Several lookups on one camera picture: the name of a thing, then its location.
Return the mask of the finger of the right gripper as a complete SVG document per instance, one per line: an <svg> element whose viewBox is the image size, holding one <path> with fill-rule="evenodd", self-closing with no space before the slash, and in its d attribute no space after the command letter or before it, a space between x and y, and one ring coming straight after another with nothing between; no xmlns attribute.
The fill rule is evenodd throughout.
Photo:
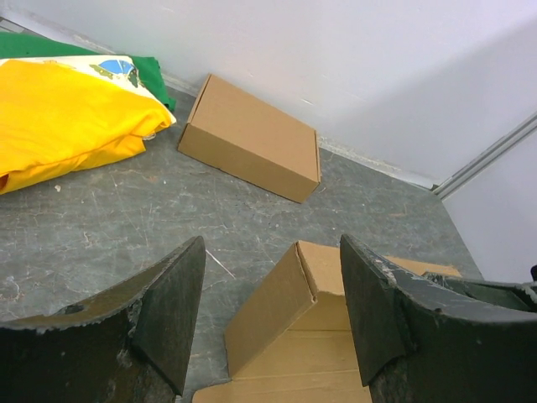
<svg viewBox="0 0 537 403"><path fill-rule="evenodd" d="M426 272L424 277L474 300L518 311L536 311L536 282L523 284L470 280Z"/></svg>

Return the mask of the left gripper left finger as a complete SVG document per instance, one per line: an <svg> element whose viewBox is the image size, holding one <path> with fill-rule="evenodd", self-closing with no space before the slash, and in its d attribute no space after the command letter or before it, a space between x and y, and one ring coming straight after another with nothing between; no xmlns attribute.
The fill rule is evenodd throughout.
<svg viewBox="0 0 537 403"><path fill-rule="evenodd" d="M182 395L205 267L196 236L85 300L2 322L1 395Z"/></svg>

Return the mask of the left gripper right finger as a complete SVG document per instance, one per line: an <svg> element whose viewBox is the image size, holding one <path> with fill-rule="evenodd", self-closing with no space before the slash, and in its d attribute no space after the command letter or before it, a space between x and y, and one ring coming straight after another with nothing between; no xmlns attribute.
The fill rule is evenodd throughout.
<svg viewBox="0 0 537 403"><path fill-rule="evenodd" d="M394 264L351 235L341 275L364 385L395 365L409 386L534 386L536 311L460 295Z"/></svg>

